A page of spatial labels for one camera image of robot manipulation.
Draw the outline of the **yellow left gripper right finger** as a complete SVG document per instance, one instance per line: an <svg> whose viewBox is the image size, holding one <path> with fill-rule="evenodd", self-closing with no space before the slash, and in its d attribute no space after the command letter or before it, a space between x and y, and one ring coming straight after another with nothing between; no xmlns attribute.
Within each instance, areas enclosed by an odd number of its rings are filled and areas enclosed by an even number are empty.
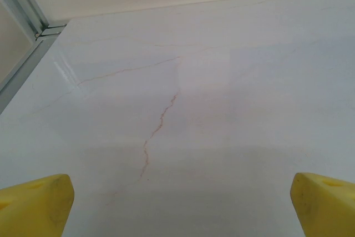
<svg viewBox="0 0 355 237"><path fill-rule="evenodd" d="M290 197L305 236L354 236L353 183L297 173Z"/></svg>

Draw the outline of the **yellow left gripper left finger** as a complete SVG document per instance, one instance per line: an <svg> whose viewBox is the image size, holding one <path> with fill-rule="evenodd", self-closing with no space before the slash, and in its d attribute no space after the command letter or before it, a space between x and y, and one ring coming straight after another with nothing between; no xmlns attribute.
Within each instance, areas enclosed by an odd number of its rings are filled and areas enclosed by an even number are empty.
<svg viewBox="0 0 355 237"><path fill-rule="evenodd" d="M1 189L1 236L61 236L74 202L70 177L56 174Z"/></svg>

